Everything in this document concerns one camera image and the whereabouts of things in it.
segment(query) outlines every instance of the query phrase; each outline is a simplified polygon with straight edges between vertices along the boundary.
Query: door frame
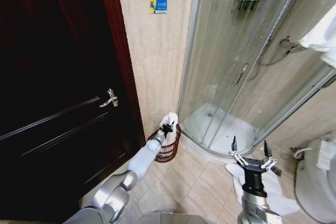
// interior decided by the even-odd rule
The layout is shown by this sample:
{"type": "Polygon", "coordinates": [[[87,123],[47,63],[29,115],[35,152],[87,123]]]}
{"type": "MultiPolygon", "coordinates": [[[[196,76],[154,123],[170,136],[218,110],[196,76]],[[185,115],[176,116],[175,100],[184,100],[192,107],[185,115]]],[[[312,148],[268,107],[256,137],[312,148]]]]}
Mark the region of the door frame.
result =
{"type": "Polygon", "coordinates": [[[146,144],[146,141],[144,137],[139,100],[136,91],[137,89],[135,87],[132,61],[128,47],[121,3],[120,0],[102,1],[106,10],[113,43],[116,47],[120,71],[131,107],[132,118],[136,131],[135,135],[138,138],[138,144],[140,148],[146,144]]]}

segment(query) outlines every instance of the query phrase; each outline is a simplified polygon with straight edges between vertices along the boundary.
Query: shower faucet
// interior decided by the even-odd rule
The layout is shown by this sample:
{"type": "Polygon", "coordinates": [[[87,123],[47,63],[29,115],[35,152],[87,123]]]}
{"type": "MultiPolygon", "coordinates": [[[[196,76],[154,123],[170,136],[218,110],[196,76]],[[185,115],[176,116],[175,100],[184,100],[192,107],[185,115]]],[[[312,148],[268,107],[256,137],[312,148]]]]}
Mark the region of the shower faucet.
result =
{"type": "Polygon", "coordinates": [[[287,49],[286,54],[289,54],[291,52],[301,52],[306,50],[306,47],[302,46],[298,42],[291,41],[290,36],[287,36],[285,39],[282,39],[279,43],[281,47],[284,47],[287,49]]]}

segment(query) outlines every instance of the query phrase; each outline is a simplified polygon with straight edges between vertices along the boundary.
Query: glass panel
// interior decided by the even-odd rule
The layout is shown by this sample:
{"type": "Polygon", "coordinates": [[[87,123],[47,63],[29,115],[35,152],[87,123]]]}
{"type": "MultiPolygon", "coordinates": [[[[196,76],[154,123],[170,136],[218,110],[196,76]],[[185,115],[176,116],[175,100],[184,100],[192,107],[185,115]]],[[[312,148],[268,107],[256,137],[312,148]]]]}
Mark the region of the glass panel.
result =
{"type": "Polygon", "coordinates": [[[285,3],[201,0],[180,115],[199,143],[211,144],[285,3]]]}
{"type": "MultiPolygon", "coordinates": [[[[227,153],[233,135],[237,135],[239,151],[247,152],[331,71],[330,66],[320,59],[321,52],[303,48],[298,41],[335,3],[336,0],[295,1],[247,77],[239,96],[234,98],[235,102],[222,101],[221,108],[229,113],[223,117],[208,145],[210,149],[227,153]]],[[[236,94],[235,87],[231,85],[228,93],[236,94]]]]}

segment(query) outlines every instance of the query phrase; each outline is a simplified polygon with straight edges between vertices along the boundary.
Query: door panel molding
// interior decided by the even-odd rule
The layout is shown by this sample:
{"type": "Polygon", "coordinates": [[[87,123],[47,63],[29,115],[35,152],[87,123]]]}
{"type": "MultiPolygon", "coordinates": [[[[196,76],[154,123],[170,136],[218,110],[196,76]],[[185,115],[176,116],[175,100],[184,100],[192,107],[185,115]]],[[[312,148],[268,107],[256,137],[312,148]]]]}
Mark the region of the door panel molding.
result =
{"type": "Polygon", "coordinates": [[[88,126],[91,126],[95,123],[98,123],[98,122],[101,122],[103,121],[104,119],[106,119],[106,114],[108,112],[104,113],[103,115],[100,115],[84,124],[81,124],[80,126],[76,127],[76,128],[73,128],[71,129],[70,131],[68,132],[65,132],[63,133],[62,135],[59,135],[51,140],[49,140],[48,142],[42,144],[42,145],[39,145],[38,147],[35,147],[33,149],[31,149],[30,151],[24,153],[24,154],[21,154],[20,156],[23,157],[29,153],[41,153],[41,152],[44,152],[46,150],[48,150],[49,148],[57,145],[57,144],[60,144],[61,142],[65,141],[66,139],[76,135],[77,133],[83,131],[83,130],[86,130],[88,126]]]}
{"type": "Polygon", "coordinates": [[[7,134],[4,134],[4,135],[0,136],[0,141],[3,140],[3,139],[5,139],[5,138],[14,136],[14,135],[16,135],[16,134],[18,134],[18,133],[20,133],[22,131],[28,130],[28,129],[34,127],[34,126],[38,126],[39,124],[48,122],[48,121],[50,121],[52,119],[55,119],[55,118],[57,118],[57,117],[59,117],[61,115],[65,115],[65,114],[67,114],[67,113],[69,113],[71,111],[79,109],[80,107],[83,107],[85,105],[88,105],[88,104],[93,103],[93,102],[98,101],[98,100],[100,100],[99,97],[94,97],[94,98],[88,99],[86,101],[83,101],[81,103],[75,104],[74,106],[68,107],[68,108],[66,108],[64,110],[61,110],[61,111],[59,111],[59,112],[57,112],[57,113],[55,113],[53,115],[47,116],[47,117],[42,118],[42,119],[40,119],[40,120],[38,120],[38,121],[36,121],[34,123],[28,124],[26,126],[23,126],[23,127],[19,128],[19,129],[17,129],[17,130],[14,130],[14,131],[11,131],[11,132],[9,132],[7,134]]]}

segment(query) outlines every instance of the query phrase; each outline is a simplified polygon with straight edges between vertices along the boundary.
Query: shower enclosure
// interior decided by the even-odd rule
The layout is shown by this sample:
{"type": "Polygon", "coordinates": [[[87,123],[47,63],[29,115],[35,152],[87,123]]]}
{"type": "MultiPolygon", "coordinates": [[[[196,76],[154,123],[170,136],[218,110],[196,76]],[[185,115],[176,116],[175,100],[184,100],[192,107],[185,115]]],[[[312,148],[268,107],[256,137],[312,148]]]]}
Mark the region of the shower enclosure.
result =
{"type": "Polygon", "coordinates": [[[193,0],[179,114],[195,145],[249,154],[335,70],[298,41],[335,0],[193,0]]]}

